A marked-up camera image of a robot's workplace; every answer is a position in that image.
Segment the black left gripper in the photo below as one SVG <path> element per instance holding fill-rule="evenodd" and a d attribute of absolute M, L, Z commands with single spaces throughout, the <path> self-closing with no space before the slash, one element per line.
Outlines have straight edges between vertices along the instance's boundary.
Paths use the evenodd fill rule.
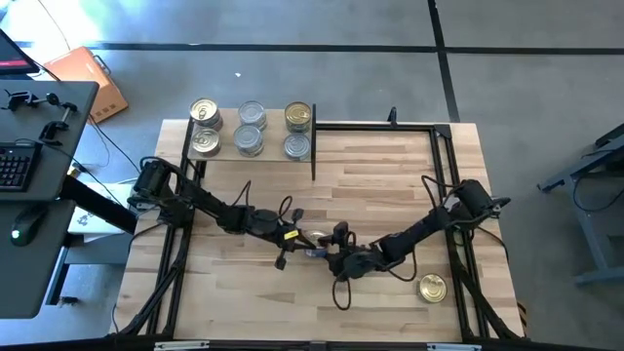
<path fill-rule="evenodd" d="M 256 238 L 281 247 L 281 251 L 275 260 L 277 269 L 284 269 L 287 264 L 286 253 L 300 250 L 310 250 L 310 245 L 298 244 L 293 239 L 285 240 L 284 234 L 292 230 L 298 230 L 299 235 L 295 238 L 311 238 L 310 230 L 299 227 L 298 222 L 303 219 L 304 209 L 295 209 L 291 214 L 291 222 L 284 221 L 274 212 L 252 212 L 251 234 Z"/>

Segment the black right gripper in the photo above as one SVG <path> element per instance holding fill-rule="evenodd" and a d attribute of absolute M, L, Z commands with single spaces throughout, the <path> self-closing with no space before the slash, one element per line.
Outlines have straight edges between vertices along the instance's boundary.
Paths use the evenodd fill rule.
<path fill-rule="evenodd" d="M 375 270 L 384 270 L 390 263 L 378 244 L 368 246 L 346 245 L 349 226 L 346 221 L 339 222 L 332 234 L 323 238 L 323 245 L 339 245 L 334 253 L 325 256 L 331 273 L 337 273 L 338 281 L 359 279 Z"/>

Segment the salmon can with pull tab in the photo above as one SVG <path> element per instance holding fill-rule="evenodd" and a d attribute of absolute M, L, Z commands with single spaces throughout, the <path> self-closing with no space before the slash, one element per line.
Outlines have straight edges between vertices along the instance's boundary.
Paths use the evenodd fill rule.
<path fill-rule="evenodd" d="M 323 258 L 328 254 L 328 245 L 332 238 L 331 234 L 322 230 L 306 230 L 303 232 L 303 236 L 315 246 L 314 249 L 304 250 L 307 256 Z"/>
<path fill-rule="evenodd" d="M 214 129 L 199 129 L 192 136 L 191 146 L 198 154 L 213 157 L 221 149 L 220 135 Z"/>
<path fill-rule="evenodd" d="M 190 117 L 203 128 L 219 131 L 223 121 L 215 101 L 207 97 L 201 97 L 193 101 L 189 107 Z"/>

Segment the grey can with pull tab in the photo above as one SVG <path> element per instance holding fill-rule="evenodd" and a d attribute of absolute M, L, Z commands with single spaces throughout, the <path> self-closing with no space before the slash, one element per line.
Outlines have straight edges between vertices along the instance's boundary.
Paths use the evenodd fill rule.
<path fill-rule="evenodd" d="M 290 134 L 284 140 L 285 156 L 292 161 L 303 161 L 311 152 L 311 141 L 304 134 Z"/>

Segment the gold can with pull tab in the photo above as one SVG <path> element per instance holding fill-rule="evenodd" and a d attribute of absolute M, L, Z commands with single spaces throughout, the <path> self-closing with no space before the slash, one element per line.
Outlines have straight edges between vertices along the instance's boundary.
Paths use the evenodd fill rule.
<path fill-rule="evenodd" d="M 429 303 L 443 301 L 448 293 L 446 281 L 438 274 L 429 273 L 418 281 L 419 295 Z"/>
<path fill-rule="evenodd" d="M 285 123 L 290 133 L 307 133 L 311 126 L 312 109 L 302 102 L 294 101 L 290 103 L 285 111 Z"/>

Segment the silver can with plain lid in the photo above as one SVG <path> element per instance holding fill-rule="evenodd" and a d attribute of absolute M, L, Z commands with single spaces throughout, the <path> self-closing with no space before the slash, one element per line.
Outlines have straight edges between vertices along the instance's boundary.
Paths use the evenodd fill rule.
<path fill-rule="evenodd" d="M 239 120 L 242 125 L 252 125 L 263 131 L 267 127 L 264 106 L 257 100 L 248 100 L 238 108 Z"/>
<path fill-rule="evenodd" d="M 245 157 L 256 157 L 263 150 L 263 134 L 256 126 L 242 125 L 238 127 L 233 138 L 237 150 Z"/>

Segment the black shelf side panel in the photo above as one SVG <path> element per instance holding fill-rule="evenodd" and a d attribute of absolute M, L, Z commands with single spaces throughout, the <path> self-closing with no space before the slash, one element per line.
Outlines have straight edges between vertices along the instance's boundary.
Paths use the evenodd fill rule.
<path fill-rule="evenodd" d="M 317 131 L 316 131 L 316 123 L 317 123 L 317 106 L 316 103 L 312 104 L 312 118 L 311 118 L 311 179 L 312 181 L 316 181 L 316 151 L 317 151 Z"/>

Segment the black desk support beam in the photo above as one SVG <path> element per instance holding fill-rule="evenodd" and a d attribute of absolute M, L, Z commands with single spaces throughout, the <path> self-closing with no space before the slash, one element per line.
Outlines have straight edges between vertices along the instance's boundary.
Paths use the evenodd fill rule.
<path fill-rule="evenodd" d="M 72 200 L 76 206 L 92 213 L 113 226 L 133 234 L 137 227 L 137 217 L 125 206 L 99 195 L 80 180 L 67 176 L 59 193 L 63 200 Z"/>

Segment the white box with logo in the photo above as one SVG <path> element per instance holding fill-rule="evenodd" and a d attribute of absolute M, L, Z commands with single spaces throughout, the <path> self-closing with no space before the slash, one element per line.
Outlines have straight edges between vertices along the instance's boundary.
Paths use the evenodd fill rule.
<path fill-rule="evenodd" d="M 74 209 L 67 231 L 69 234 L 83 235 L 88 238 L 125 233 L 124 230 L 78 207 Z"/>

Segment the orange case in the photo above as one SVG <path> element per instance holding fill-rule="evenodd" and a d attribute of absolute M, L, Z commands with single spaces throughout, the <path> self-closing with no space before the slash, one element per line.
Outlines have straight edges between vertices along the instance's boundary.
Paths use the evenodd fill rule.
<path fill-rule="evenodd" d="M 93 81 L 98 91 L 91 115 L 97 123 L 127 109 L 128 102 L 110 77 L 110 69 L 88 48 L 81 46 L 44 63 L 44 67 L 63 81 Z"/>

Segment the black computer mouse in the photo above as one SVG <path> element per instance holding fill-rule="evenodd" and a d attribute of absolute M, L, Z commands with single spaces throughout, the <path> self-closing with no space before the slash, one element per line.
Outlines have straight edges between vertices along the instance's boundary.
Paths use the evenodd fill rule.
<path fill-rule="evenodd" d="M 29 245 L 36 237 L 48 209 L 45 206 L 31 206 L 15 219 L 10 233 L 11 243 L 16 247 Z"/>

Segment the black keyboard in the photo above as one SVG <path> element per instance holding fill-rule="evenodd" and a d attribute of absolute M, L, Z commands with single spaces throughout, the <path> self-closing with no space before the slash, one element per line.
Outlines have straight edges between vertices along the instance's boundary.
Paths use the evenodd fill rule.
<path fill-rule="evenodd" d="M 25 192 L 40 158 L 36 142 L 0 142 L 0 192 Z"/>

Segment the black aluminium table frame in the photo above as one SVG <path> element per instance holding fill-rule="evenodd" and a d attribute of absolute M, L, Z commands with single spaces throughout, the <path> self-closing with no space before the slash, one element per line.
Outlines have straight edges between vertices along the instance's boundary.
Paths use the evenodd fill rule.
<path fill-rule="evenodd" d="M 317 133 L 316 181 L 311 163 L 245 158 L 224 145 L 211 159 L 202 186 L 224 202 L 244 187 L 249 201 L 277 210 L 291 196 L 304 209 L 304 229 L 331 231 L 346 221 L 359 243 L 403 230 L 425 216 L 441 192 L 422 176 L 451 183 L 488 179 L 473 124 L 325 122 Z M 449 288 L 428 303 L 418 280 L 451 277 L 449 246 L 455 237 L 437 233 L 420 243 L 389 273 L 338 283 L 327 264 L 291 253 L 282 270 L 278 248 L 251 236 L 230 235 L 196 214 L 179 279 L 143 333 L 170 332 L 176 339 L 452 342 L 460 320 L 480 332 L 482 311 L 466 289 Z"/>

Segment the white metal bracket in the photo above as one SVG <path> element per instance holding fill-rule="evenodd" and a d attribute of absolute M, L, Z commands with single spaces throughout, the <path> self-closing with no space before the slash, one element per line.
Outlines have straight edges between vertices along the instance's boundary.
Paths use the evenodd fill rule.
<path fill-rule="evenodd" d="M 156 342 L 153 351 L 199 351 L 209 348 L 208 340 L 174 340 Z"/>
<path fill-rule="evenodd" d="M 428 343 L 426 351 L 482 351 L 482 346 L 463 343 Z"/>

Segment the grey table frame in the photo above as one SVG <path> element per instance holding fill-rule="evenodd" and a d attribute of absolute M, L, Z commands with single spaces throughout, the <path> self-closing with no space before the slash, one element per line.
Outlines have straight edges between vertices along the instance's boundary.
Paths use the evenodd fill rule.
<path fill-rule="evenodd" d="M 595 199 L 584 204 L 580 195 L 581 182 L 590 179 L 622 180 L 622 187 L 601 205 L 591 206 Z M 611 238 L 596 229 L 592 215 L 607 212 L 618 201 L 624 201 L 624 123 L 597 138 L 593 149 L 583 154 L 573 164 L 536 184 L 542 193 L 562 186 L 574 206 L 574 213 L 588 244 L 595 268 L 574 278 L 577 285 L 624 280 L 624 263 L 615 256 Z"/>

